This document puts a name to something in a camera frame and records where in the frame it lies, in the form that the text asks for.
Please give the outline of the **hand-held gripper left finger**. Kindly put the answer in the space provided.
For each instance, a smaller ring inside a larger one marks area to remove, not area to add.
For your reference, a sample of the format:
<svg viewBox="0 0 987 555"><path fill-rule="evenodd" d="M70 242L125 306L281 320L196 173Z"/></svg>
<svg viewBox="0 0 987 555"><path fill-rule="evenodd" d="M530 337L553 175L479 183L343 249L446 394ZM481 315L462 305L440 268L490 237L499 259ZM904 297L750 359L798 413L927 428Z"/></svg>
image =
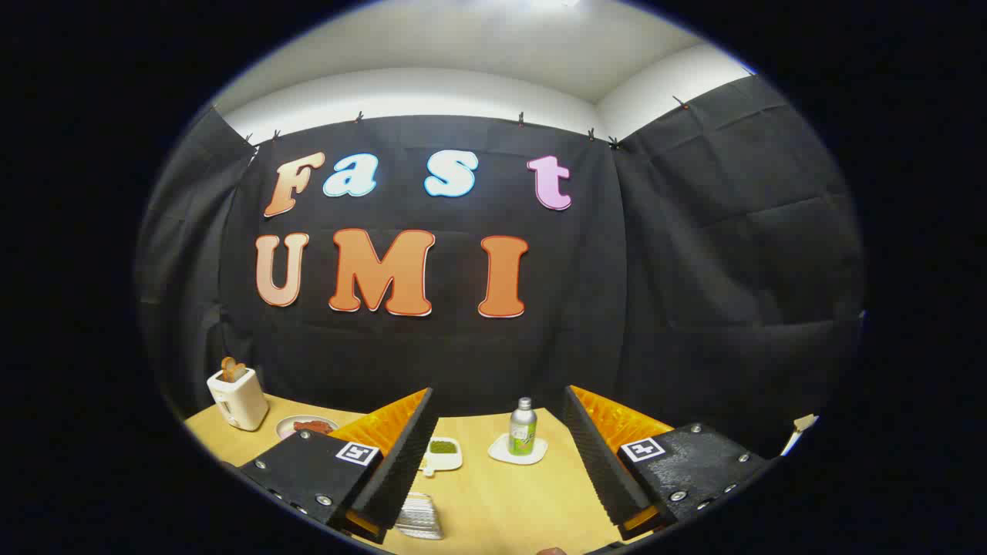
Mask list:
<svg viewBox="0 0 987 555"><path fill-rule="evenodd" d="M382 543L437 419L433 390L423 388L332 433L294 432L240 465L239 474L321 526Z"/></svg>

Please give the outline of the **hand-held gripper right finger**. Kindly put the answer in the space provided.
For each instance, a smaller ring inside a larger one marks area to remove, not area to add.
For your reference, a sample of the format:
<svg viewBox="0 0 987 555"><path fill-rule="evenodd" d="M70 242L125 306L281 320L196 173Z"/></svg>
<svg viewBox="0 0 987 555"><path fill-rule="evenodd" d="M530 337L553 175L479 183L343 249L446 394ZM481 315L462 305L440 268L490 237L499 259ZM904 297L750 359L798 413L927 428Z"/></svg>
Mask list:
<svg viewBox="0 0 987 555"><path fill-rule="evenodd" d="M771 459L712 426L670 426L575 385L563 422L622 540L693 520L760 478Z"/></svg>

